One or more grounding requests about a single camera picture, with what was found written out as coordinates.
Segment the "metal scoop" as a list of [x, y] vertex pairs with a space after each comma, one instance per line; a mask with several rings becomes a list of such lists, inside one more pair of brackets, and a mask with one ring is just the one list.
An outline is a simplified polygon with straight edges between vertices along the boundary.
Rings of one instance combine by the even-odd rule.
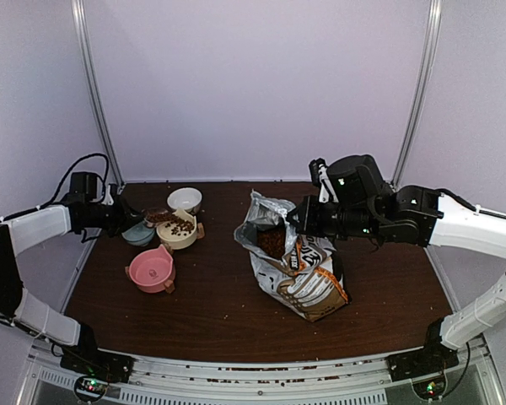
[[163, 208], [145, 208], [143, 212], [144, 225], [153, 228], [158, 224], [171, 220], [172, 213]]

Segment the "dog food bag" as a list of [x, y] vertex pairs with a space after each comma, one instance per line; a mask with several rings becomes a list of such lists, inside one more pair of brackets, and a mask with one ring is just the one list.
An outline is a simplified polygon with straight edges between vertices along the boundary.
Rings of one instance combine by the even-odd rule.
[[306, 321], [318, 321], [352, 302], [341, 258], [327, 238], [300, 235], [285, 215], [295, 204], [250, 194], [234, 240], [250, 254], [256, 281], [266, 294]]

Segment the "cream pet bowl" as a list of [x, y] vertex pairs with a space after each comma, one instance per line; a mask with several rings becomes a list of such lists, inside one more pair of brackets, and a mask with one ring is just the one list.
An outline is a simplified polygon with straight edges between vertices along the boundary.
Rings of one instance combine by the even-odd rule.
[[156, 234], [167, 250], [186, 249], [205, 236], [203, 224], [182, 208], [173, 213], [161, 213], [157, 218], [160, 222], [156, 226]]

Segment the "pink pet bowl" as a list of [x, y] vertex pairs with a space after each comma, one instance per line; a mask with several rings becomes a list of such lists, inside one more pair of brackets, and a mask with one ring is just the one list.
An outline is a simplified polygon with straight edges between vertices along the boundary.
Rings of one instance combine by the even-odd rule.
[[163, 245], [135, 256], [125, 272], [127, 277], [144, 293], [171, 294], [175, 291], [174, 258]]

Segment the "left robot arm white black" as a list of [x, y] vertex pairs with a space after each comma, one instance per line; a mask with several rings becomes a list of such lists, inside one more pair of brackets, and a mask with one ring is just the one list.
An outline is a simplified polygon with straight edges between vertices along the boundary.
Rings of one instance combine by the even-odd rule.
[[100, 230], [114, 237], [143, 221], [116, 184], [99, 175], [76, 172], [66, 194], [22, 213], [0, 219], [0, 323], [71, 349], [73, 363], [87, 375], [104, 368], [93, 329], [37, 298], [21, 279], [18, 259], [26, 252], [69, 234]]

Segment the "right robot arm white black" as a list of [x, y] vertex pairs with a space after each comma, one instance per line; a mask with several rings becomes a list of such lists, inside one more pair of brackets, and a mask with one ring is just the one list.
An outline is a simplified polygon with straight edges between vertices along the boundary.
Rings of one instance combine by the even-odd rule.
[[[301, 235], [331, 240], [363, 237], [376, 242], [413, 246], [456, 247], [506, 260], [506, 213], [479, 208], [452, 191], [423, 186], [394, 190], [373, 156], [351, 155], [328, 165], [309, 164], [316, 195], [286, 219]], [[464, 309], [433, 324], [416, 366], [435, 371], [448, 351], [462, 348], [506, 317], [506, 272]]]

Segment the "teal ceramic bowl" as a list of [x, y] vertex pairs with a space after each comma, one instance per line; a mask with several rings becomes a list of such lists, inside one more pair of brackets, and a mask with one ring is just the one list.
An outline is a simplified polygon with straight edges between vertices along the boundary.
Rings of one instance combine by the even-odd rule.
[[155, 229], [139, 223], [121, 234], [122, 239], [132, 246], [147, 246], [155, 236]]

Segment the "white ceramic bowl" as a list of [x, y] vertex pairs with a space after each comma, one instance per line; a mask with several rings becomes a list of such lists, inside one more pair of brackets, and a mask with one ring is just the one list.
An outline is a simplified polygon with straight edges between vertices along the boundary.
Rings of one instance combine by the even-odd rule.
[[172, 210], [182, 208], [186, 212], [196, 215], [202, 205], [202, 193], [193, 187], [183, 187], [171, 192], [167, 204]]

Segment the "left aluminium frame post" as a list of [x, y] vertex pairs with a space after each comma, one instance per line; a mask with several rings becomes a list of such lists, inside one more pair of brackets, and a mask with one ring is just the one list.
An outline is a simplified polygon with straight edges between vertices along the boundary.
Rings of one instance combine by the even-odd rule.
[[89, 41], [89, 28], [86, 19], [85, 1], [72, 0], [73, 24], [78, 37], [78, 44], [83, 63], [84, 74], [88, 85], [89, 102], [95, 119], [96, 128], [103, 150], [110, 161], [110, 173], [118, 186], [123, 188], [126, 183], [122, 176], [116, 152], [113, 147], [108, 124], [105, 118], [104, 106], [100, 95], [99, 85], [94, 66], [94, 59]]

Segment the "aluminium frame post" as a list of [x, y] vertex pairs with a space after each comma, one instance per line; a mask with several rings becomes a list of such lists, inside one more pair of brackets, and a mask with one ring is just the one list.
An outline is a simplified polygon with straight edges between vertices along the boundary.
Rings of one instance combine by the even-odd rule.
[[96, 128], [103, 150], [110, 161], [110, 173], [118, 186], [123, 188], [126, 183], [122, 176], [116, 152], [113, 147], [108, 124], [105, 118], [104, 106], [100, 95], [99, 85], [94, 66], [94, 59], [89, 41], [89, 28], [86, 19], [85, 1], [72, 0], [73, 24], [78, 37], [78, 44], [83, 63], [84, 74], [88, 85], [89, 102], [95, 119]]
[[423, 51], [418, 69], [417, 82], [412, 98], [409, 117], [406, 123], [406, 130], [396, 161], [396, 167], [391, 179], [391, 185], [395, 189], [399, 189], [401, 187], [405, 168], [411, 156], [412, 145], [417, 136], [417, 129], [423, 111], [428, 84], [433, 71], [433, 65], [439, 43], [443, 3], [444, 2], [442, 0], [431, 0], [429, 2], [428, 20], [425, 29]]

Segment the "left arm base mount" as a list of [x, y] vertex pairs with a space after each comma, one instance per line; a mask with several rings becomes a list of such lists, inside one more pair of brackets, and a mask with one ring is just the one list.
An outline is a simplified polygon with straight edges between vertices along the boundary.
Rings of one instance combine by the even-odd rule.
[[133, 364], [134, 358], [131, 356], [99, 350], [90, 359], [66, 350], [60, 360], [60, 366], [63, 369], [109, 383], [127, 383]]

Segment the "front aluminium rail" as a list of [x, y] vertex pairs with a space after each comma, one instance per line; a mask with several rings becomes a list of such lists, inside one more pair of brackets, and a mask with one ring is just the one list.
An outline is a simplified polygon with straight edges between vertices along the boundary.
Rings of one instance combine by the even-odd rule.
[[136, 356], [126, 383], [100, 381], [91, 393], [63, 369], [59, 351], [35, 343], [17, 404], [505, 404], [483, 338], [445, 371], [396, 381], [387, 354], [287, 363], [200, 362]]

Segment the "right aluminium frame post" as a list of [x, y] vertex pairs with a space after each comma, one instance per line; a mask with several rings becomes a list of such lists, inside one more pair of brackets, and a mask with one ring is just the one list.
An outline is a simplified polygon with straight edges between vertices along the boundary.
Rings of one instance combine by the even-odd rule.
[[442, 0], [431, 0], [429, 2], [428, 20], [425, 29], [423, 51], [418, 69], [417, 82], [412, 98], [409, 117], [406, 123], [406, 130], [396, 161], [396, 167], [391, 179], [391, 185], [395, 189], [399, 189], [401, 187], [405, 168], [411, 156], [412, 145], [417, 136], [417, 129], [423, 111], [428, 84], [433, 71], [433, 65], [439, 43], [443, 3], [444, 2]]

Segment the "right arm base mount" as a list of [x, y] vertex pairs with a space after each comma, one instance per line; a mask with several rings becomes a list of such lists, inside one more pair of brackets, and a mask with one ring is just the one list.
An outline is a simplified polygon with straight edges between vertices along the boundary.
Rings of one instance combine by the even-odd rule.
[[454, 350], [420, 348], [405, 353], [392, 354], [386, 358], [392, 381], [414, 379], [440, 373], [459, 364]]

